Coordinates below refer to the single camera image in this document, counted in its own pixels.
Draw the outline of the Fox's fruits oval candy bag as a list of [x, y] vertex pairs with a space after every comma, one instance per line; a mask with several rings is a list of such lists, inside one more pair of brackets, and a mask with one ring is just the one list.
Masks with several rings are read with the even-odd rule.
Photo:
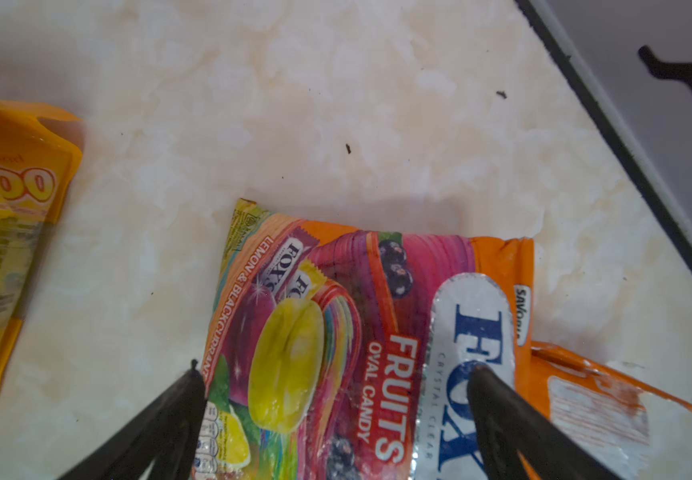
[[526, 386], [529, 239], [360, 230], [240, 200], [202, 372], [196, 479], [481, 479], [467, 398]]

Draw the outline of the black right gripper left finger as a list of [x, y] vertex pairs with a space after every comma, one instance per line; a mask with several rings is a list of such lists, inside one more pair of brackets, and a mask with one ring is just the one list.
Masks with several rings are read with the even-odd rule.
[[188, 479], [207, 398], [198, 361], [64, 479]]

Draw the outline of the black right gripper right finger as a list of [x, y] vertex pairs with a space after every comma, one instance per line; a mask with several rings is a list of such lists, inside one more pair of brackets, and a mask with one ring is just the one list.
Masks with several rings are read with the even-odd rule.
[[474, 365], [467, 398], [484, 470], [490, 479], [615, 479], [487, 365]]

